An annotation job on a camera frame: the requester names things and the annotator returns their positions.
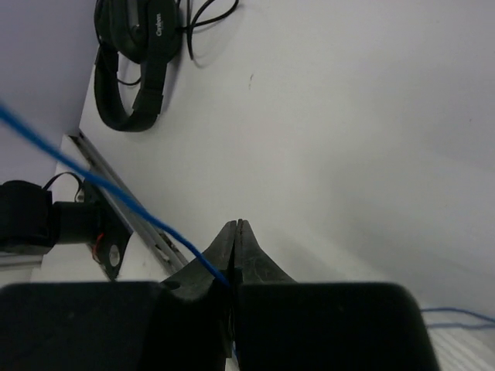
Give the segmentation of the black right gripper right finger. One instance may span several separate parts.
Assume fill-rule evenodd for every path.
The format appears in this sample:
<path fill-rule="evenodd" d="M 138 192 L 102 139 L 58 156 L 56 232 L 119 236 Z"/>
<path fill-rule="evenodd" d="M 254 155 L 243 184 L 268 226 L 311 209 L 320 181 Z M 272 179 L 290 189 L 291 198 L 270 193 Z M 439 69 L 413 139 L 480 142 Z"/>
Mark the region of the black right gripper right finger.
<path fill-rule="evenodd" d="M 259 246 L 234 238 L 234 341 L 242 370 L 437 370 L 420 309 L 388 282 L 299 283 Z"/>

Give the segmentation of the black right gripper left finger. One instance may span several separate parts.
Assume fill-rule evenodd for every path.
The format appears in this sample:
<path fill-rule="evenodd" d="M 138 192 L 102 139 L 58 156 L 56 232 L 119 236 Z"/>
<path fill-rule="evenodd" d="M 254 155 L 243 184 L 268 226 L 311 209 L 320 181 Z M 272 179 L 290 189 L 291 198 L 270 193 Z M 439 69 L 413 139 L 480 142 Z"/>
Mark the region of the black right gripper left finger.
<path fill-rule="evenodd" d="M 163 282 L 45 282 L 1 291 L 3 370 L 222 370 L 232 287 L 194 260 Z"/>

